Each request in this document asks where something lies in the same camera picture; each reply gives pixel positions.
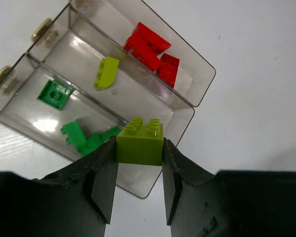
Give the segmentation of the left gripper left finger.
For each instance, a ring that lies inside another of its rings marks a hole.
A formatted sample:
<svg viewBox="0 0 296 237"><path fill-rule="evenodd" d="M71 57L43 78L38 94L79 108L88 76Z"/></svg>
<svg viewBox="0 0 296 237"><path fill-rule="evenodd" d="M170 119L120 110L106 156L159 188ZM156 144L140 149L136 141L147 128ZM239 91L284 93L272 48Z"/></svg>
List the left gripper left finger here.
<svg viewBox="0 0 296 237"><path fill-rule="evenodd" d="M117 181L116 137L42 179L0 171L0 237L102 237Z"/></svg>

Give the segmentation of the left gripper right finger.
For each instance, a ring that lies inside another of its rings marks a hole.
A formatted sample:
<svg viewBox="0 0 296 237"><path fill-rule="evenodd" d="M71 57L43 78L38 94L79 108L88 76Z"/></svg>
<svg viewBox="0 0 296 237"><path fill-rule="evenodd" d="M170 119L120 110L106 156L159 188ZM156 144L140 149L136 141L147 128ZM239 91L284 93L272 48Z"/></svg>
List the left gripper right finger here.
<svg viewBox="0 0 296 237"><path fill-rule="evenodd" d="M169 139L162 168L173 237L296 237L296 172L212 174Z"/></svg>

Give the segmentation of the lime lego block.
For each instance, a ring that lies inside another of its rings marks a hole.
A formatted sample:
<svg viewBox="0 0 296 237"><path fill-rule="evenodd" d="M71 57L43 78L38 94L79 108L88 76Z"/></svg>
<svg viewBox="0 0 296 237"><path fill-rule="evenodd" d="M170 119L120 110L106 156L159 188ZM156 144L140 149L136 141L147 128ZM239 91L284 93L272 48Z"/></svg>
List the lime lego block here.
<svg viewBox="0 0 296 237"><path fill-rule="evenodd" d="M159 119L145 123L143 118L132 119L117 135L118 163L161 166L164 130Z"/></svg>

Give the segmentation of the green lego two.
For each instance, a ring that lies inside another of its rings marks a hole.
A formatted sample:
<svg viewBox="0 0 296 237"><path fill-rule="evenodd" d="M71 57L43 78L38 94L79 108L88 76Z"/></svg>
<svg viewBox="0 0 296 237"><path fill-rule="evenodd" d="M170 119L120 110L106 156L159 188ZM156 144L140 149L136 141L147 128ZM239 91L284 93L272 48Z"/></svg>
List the green lego two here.
<svg viewBox="0 0 296 237"><path fill-rule="evenodd" d="M62 110L71 96L73 89L54 80L48 80L37 99L57 110Z"/></svg>

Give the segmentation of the small lime lego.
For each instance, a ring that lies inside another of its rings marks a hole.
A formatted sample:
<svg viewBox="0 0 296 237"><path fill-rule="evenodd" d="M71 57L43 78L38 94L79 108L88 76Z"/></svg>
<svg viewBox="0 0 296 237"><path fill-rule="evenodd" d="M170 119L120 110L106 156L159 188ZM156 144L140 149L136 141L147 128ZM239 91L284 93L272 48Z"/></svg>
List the small lime lego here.
<svg viewBox="0 0 296 237"><path fill-rule="evenodd" d="M99 70L96 74L94 88L97 91L105 90L110 87L116 78L119 60L110 56L103 58L99 64Z"/></svg>

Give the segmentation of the red lego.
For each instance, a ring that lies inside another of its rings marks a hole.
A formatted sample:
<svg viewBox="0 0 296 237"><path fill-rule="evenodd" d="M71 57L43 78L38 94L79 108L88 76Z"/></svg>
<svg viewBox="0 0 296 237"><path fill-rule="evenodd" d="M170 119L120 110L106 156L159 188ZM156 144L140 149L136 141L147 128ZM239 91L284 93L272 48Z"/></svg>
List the red lego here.
<svg viewBox="0 0 296 237"><path fill-rule="evenodd" d="M127 39L124 49L153 72L162 65L160 59L138 33L132 34Z"/></svg>
<svg viewBox="0 0 296 237"><path fill-rule="evenodd" d="M156 55L160 55L171 47L170 42L152 31L142 22L138 22L132 33L138 33L147 42L148 46Z"/></svg>
<svg viewBox="0 0 296 237"><path fill-rule="evenodd" d="M161 56L161 62L162 65L157 69L156 74L171 88L174 88L180 59L167 53L164 53Z"/></svg>

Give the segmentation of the small green square lego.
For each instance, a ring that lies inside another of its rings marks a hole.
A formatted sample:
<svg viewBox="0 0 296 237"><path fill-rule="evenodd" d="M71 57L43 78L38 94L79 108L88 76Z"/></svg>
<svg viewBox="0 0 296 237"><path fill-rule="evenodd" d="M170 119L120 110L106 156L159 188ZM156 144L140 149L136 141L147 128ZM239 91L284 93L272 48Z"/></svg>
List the small green square lego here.
<svg viewBox="0 0 296 237"><path fill-rule="evenodd" d="M87 139L82 131L82 128L77 120L63 125L60 129L63 135L66 135L66 143L75 147L82 146L87 142Z"/></svg>

